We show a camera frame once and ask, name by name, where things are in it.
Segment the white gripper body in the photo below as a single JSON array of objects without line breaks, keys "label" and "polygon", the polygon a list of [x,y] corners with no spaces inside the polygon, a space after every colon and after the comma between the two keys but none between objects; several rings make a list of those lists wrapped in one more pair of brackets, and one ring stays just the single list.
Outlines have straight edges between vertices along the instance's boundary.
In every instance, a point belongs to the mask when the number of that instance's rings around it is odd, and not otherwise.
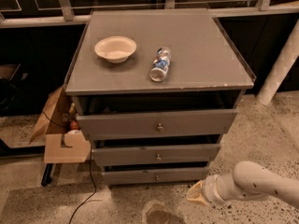
[{"label": "white gripper body", "polygon": [[220,196],[217,189],[218,175],[209,175],[204,181],[202,186],[202,194],[209,205],[223,205],[225,200]]}]

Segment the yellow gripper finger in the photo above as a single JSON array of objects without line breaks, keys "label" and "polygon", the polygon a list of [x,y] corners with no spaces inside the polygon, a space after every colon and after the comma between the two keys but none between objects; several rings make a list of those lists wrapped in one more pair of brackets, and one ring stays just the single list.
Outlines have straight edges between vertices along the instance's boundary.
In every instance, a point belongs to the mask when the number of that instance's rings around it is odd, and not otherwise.
[{"label": "yellow gripper finger", "polygon": [[195,183],[188,191],[186,194],[186,199],[191,202],[191,203],[197,203],[200,205],[208,205],[208,202],[203,196],[202,193],[202,186],[203,182],[198,181]]}]

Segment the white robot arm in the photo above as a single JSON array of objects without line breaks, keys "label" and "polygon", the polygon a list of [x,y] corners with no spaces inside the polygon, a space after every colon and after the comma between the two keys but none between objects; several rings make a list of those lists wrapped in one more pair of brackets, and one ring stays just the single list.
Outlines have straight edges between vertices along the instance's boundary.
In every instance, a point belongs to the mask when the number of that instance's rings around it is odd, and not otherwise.
[{"label": "white robot arm", "polygon": [[275,174],[252,161],[239,162],[228,174],[210,175],[186,194],[189,202],[207,206],[264,201],[269,196],[299,208],[299,180]]}]

